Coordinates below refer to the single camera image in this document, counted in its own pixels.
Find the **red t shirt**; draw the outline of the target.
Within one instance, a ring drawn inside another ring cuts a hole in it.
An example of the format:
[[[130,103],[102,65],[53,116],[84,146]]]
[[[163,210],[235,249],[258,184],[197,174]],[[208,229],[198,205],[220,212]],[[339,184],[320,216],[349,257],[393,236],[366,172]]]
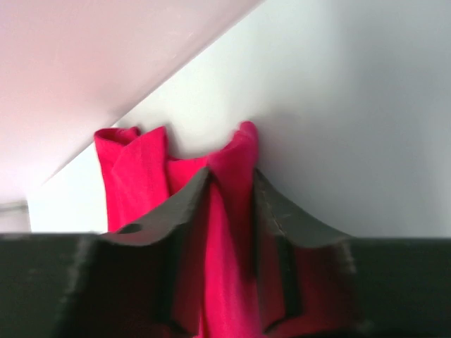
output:
[[[108,231],[117,232],[209,171],[200,220],[205,233],[199,332],[193,337],[267,337],[262,329],[255,266],[253,186],[258,133],[244,122],[221,150],[177,159],[166,129],[141,133],[109,128],[95,133],[106,191]]]

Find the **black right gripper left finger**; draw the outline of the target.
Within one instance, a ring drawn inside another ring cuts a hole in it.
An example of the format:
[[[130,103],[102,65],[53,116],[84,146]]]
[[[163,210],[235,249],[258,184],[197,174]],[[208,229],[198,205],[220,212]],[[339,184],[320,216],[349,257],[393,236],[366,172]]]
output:
[[[117,232],[3,234],[2,337],[193,337],[209,171]]]

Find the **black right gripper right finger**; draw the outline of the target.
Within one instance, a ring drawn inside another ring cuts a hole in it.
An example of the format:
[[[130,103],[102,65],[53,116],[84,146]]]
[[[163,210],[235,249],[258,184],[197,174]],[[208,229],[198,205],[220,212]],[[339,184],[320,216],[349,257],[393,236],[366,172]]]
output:
[[[353,237],[254,173],[255,266],[267,337],[449,337],[450,240]]]

